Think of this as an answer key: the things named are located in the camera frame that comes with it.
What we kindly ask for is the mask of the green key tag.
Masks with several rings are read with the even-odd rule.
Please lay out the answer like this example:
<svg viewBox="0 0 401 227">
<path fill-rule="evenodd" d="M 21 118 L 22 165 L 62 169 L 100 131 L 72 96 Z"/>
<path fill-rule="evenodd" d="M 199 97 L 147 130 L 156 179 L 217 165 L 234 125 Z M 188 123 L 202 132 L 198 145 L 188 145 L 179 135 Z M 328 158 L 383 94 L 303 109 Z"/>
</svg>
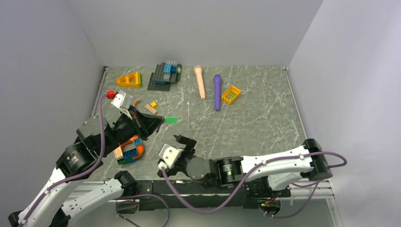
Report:
<svg viewBox="0 0 401 227">
<path fill-rule="evenodd" d="M 174 123 L 177 123 L 178 118 L 177 117 L 167 116 L 167 117 L 164 118 L 164 121 L 165 121 L 165 123 L 168 123 L 168 124 L 174 124 Z"/>
</svg>

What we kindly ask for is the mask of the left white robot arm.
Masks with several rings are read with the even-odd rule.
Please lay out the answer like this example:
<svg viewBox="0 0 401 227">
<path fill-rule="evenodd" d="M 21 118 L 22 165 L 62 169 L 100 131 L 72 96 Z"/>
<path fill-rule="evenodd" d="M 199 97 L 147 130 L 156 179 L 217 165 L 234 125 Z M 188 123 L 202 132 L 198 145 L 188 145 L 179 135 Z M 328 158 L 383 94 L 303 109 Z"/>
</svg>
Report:
<svg viewBox="0 0 401 227">
<path fill-rule="evenodd" d="M 134 136 L 147 140 L 158 131 L 164 118 L 141 113 L 129 106 L 116 122 L 109 124 L 103 110 L 77 130 L 76 141 L 69 145 L 52 174 L 32 203 L 9 215 L 13 227 L 66 227 L 79 216 L 111 199 L 131 198 L 137 183 L 127 171 L 121 171 L 108 183 L 69 201 L 70 194 L 102 165 L 103 158 Z"/>
</svg>

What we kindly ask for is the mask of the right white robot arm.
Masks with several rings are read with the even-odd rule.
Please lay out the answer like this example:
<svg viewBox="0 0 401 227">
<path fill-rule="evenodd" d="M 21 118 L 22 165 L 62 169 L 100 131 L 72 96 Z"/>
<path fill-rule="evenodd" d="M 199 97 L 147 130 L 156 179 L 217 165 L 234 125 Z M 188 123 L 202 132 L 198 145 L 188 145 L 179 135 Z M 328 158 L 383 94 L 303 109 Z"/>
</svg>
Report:
<svg viewBox="0 0 401 227">
<path fill-rule="evenodd" d="M 280 153 L 213 160 L 195 155 L 197 142 L 194 139 L 182 135 L 174 137 L 184 147 L 169 144 L 162 147 L 158 161 L 159 177 L 163 177 L 163 171 L 167 176 L 180 172 L 205 188 L 234 187 L 239 182 L 266 177 L 267 180 L 261 183 L 261 191 L 269 197 L 302 178 L 321 181 L 332 177 L 321 147 L 314 139 L 306 139 L 301 146 Z"/>
</svg>

